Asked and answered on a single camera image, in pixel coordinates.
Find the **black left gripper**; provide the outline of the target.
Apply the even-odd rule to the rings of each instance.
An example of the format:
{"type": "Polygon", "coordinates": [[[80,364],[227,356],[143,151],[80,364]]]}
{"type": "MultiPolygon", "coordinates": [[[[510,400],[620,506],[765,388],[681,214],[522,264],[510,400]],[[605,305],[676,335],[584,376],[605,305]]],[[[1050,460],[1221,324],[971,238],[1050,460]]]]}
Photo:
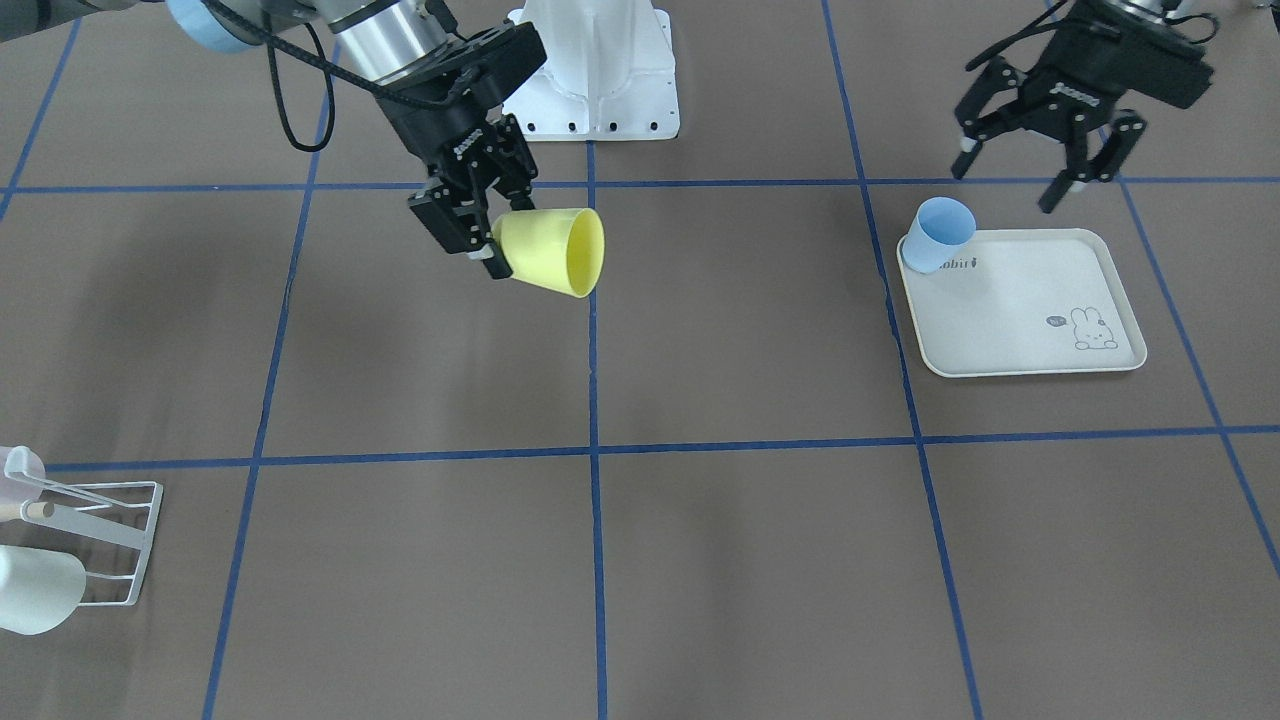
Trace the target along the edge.
{"type": "Polygon", "coordinates": [[[1114,181],[1139,143],[1148,123],[1125,109],[1111,120],[1101,150],[1088,156],[1089,132],[1108,120],[1125,92],[1188,109],[1211,86],[1213,68],[1199,44],[1161,20],[1056,20],[1028,26],[1020,36],[1044,32],[1053,37],[1029,73],[996,55],[956,105],[963,138],[951,174],[964,178],[984,143],[1007,132],[1064,136],[1065,168],[1038,200],[1039,210],[1050,214],[1068,193],[1093,181],[1114,181]],[[1006,91],[1015,92],[1014,100],[987,111],[1006,91]],[[1060,111],[1066,123],[1057,118],[1060,111]]]}

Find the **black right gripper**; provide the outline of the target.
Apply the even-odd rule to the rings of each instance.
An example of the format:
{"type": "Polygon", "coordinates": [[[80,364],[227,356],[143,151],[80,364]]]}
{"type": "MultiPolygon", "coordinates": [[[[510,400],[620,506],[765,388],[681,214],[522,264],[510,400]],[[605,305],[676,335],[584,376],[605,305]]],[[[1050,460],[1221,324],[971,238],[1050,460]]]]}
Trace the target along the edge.
{"type": "Polygon", "coordinates": [[[453,42],[376,99],[407,151],[428,170],[407,206],[451,254],[480,261],[494,281],[511,278],[489,217],[486,191],[529,211],[538,164],[515,115],[500,108],[547,61],[535,26],[503,22],[453,42]]]}

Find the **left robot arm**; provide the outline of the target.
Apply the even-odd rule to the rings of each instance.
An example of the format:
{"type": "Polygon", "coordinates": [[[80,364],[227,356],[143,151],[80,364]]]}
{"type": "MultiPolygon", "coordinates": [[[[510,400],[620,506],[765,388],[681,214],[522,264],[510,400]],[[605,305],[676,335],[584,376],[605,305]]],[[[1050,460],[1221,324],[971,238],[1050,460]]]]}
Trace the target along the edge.
{"type": "Polygon", "coordinates": [[[1192,108],[1212,85],[1211,40],[1189,38],[1183,1],[1057,1],[966,65],[979,70],[954,110],[963,132],[951,176],[961,179],[987,142],[1023,129],[1062,146],[1064,168],[1038,206],[1052,213],[1070,192],[1116,178],[1148,126],[1117,108],[1138,92],[1192,108]]]}

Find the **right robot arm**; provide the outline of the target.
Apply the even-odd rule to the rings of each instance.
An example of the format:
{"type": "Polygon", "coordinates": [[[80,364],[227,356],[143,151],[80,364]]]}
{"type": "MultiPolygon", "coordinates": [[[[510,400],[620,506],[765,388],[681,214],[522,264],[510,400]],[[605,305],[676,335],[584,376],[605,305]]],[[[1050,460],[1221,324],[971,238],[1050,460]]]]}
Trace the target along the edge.
{"type": "Polygon", "coordinates": [[[502,20],[465,33],[444,1],[169,1],[170,18],[215,53],[262,47],[278,79],[283,56],[317,69],[326,100],[338,85],[364,91],[424,186],[408,208],[448,254],[480,261],[493,279],[516,273],[489,199],[532,209],[538,174],[506,100],[547,55],[530,24],[502,20]]]}

